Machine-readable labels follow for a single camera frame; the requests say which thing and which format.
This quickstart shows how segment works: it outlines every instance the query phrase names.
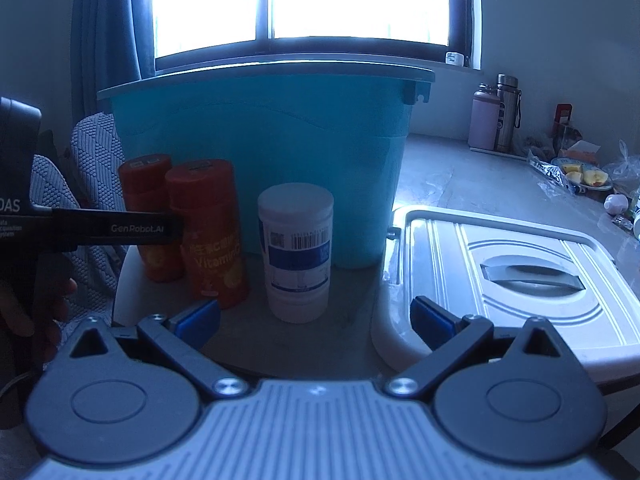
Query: white plastic container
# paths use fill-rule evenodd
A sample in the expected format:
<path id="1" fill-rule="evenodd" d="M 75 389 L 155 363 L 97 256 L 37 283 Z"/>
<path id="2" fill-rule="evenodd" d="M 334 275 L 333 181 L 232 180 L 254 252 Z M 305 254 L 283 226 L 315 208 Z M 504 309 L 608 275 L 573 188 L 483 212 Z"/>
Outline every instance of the white plastic container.
<path id="1" fill-rule="evenodd" d="M 544 316 L 596 383 L 640 373 L 640 301 L 607 250 L 586 234 L 478 213 L 401 207 L 389 229 L 371 323 L 373 345 L 395 370 L 431 352 L 411 326 L 416 296 L 458 317 L 479 314 L 500 327 Z"/>
<path id="2" fill-rule="evenodd" d="M 264 284 L 271 311 L 306 323 L 329 300 L 334 197 L 323 187 L 288 183 L 258 197 Z"/>

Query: white bottle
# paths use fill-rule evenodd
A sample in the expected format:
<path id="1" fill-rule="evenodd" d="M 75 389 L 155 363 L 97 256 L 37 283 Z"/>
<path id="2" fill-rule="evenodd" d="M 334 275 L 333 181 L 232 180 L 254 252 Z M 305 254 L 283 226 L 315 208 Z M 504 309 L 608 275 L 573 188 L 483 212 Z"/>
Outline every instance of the white bottle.
<path id="1" fill-rule="evenodd" d="M 273 186 L 258 197 L 264 284 L 271 311 L 306 323 L 329 300 L 334 197 L 313 184 Z"/>

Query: stainless steel thermos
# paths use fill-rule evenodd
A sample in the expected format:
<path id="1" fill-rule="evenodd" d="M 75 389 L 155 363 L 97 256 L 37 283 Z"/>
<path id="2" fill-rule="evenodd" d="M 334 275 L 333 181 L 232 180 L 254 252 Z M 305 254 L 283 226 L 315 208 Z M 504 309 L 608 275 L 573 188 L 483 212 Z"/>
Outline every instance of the stainless steel thermos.
<path id="1" fill-rule="evenodd" d="M 520 127 L 520 97 L 518 79 L 512 75 L 498 74 L 500 113 L 495 134 L 495 151 L 510 153 L 513 129 Z"/>

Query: white bottle lid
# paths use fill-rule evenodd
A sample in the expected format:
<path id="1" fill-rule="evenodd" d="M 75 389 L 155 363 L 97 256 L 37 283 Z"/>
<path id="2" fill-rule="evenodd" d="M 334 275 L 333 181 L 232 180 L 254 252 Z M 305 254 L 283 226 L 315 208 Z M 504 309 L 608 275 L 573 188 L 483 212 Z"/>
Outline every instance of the white bottle lid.
<path id="1" fill-rule="evenodd" d="M 283 224 L 309 224 L 325 219 L 334 209 L 334 196 L 324 187 L 303 182 L 273 186 L 258 197 L 258 216 Z"/>

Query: blue label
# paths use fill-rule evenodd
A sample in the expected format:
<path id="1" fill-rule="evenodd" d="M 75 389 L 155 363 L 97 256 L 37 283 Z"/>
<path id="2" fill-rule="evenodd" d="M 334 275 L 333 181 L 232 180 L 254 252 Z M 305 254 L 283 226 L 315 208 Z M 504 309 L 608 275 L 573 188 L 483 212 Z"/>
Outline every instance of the blue label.
<path id="1" fill-rule="evenodd" d="M 321 266 L 329 259 L 330 244 L 327 242 L 304 251 L 285 251 L 269 246 L 269 264 L 281 270 L 310 270 Z"/>

